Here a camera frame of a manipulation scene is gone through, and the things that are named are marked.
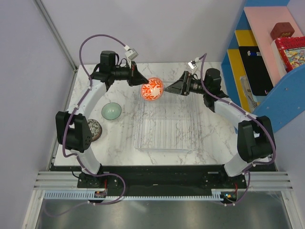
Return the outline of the orange patterned bowl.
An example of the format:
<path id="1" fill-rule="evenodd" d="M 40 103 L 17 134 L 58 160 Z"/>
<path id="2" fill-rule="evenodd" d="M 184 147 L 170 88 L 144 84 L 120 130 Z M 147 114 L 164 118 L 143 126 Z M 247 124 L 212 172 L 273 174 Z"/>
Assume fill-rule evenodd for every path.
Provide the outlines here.
<path id="1" fill-rule="evenodd" d="M 159 99 L 164 92 L 163 81 L 158 77 L 152 77 L 148 79 L 147 84 L 143 84 L 141 87 L 141 97 L 146 101 L 155 101 Z"/>

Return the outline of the green glass bowl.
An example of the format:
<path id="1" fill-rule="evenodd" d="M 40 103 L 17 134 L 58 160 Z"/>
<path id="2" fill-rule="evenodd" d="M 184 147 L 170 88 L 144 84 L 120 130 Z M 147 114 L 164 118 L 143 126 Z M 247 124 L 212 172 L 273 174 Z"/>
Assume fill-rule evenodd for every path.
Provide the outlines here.
<path id="1" fill-rule="evenodd" d="M 102 117 L 106 120 L 115 120 L 121 113 L 122 108 L 118 103 L 108 103 L 102 108 Z"/>

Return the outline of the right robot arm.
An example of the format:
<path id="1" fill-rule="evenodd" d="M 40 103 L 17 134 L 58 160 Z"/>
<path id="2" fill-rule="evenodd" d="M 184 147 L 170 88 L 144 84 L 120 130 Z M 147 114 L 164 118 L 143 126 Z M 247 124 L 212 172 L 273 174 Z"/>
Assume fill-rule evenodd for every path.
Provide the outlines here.
<path id="1" fill-rule="evenodd" d="M 204 104 L 212 112 L 225 117 L 237 130 L 237 153 L 222 166 L 218 182 L 228 188 L 235 177 L 257 164 L 274 162 L 276 147 L 271 121 L 267 116 L 256 116 L 236 105 L 222 90 L 220 71 L 209 68 L 200 79 L 190 72 L 165 88 L 166 92 L 188 96 L 201 94 Z"/>

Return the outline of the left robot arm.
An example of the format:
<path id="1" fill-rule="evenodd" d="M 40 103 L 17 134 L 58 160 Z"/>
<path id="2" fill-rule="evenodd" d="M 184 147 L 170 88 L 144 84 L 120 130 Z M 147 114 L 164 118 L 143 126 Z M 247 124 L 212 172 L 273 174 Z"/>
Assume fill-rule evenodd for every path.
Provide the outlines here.
<path id="1" fill-rule="evenodd" d="M 100 173 L 102 166 L 91 149 L 92 133 L 87 119 L 115 81 L 126 81 L 129 86 L 148 83 L 137 69 L 134 61 L 137 55 L 135 49 L 128 49 L 125 53 L 127 65 L 120 67 L 116 65 L 115 52 L 102 51 L 100 63 L 90 74 L 89 84 L 79 101 L 55 116 L 57 139 L 62 146 L 63 156 L 77 158 L 83 173 L 89 175 L 88 182 L 93 187 L 101 187 L 105 177 Z"/>

